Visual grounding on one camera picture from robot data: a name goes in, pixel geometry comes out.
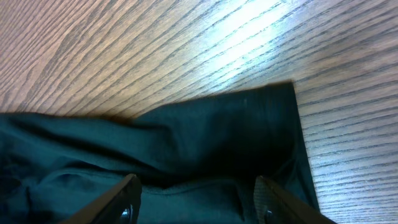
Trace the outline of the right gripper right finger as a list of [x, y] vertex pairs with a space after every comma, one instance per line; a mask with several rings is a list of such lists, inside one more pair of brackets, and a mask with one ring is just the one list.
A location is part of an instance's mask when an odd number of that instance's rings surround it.
[[263, 176], [256, 178], [253, 199], [261, 224], [336, 224]]

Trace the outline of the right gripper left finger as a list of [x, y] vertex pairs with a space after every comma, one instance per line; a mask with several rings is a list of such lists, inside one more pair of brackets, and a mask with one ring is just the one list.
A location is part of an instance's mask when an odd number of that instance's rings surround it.
[[61, 224], [136, 224], [141, 193], [141, 181], [129, 174]]

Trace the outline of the black t-shirt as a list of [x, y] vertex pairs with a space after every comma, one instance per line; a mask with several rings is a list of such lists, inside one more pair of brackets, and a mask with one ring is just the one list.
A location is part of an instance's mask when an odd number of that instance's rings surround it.
[[58, 223], [128, 174], [142, 183], [139, 223], [256, 223], [260, 175], [318, 208], [291, 82], [123, 123], [1, 115], [2, 223]]

